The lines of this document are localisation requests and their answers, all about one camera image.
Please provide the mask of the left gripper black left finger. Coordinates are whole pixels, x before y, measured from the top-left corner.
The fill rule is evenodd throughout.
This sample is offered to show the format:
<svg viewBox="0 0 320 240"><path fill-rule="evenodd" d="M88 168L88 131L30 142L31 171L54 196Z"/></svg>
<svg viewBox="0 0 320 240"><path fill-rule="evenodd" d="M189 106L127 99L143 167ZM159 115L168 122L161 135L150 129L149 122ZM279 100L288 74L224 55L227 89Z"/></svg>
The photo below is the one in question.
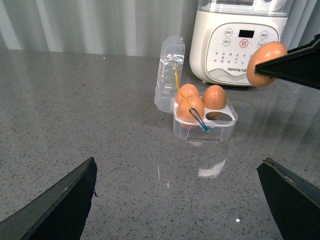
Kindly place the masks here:
<svg viewBox="0 0 320 240"><path fill-rule="evenodd" d="M0 223L2 240L79 240L95 195L97 164L90 157Z"/></svg>

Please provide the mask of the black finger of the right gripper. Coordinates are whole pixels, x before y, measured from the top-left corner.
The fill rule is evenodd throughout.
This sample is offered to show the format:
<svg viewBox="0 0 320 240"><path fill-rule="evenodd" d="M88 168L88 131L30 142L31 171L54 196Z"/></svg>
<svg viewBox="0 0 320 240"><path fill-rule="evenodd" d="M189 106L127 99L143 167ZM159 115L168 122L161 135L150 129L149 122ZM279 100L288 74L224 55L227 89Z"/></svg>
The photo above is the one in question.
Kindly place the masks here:
<svg viewBox="0 0 320 240"><path fill-rule="evenodd" d="M300 47L290 49L288 54L254 67L258 76L276 78L306 87L320 88L320 35Z"/></svg>

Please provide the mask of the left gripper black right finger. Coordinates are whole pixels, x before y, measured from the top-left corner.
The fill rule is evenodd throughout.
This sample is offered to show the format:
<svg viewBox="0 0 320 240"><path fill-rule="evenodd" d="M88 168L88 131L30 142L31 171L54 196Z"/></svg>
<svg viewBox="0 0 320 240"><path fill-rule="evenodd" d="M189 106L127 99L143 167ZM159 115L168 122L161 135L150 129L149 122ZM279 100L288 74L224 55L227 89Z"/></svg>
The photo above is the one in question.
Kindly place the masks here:
<svg viewBox="0 0 320 240"><path fill-rule="evenodd" d="M283 239L318 240L320 189L269 157L257 172Z"/></svg>

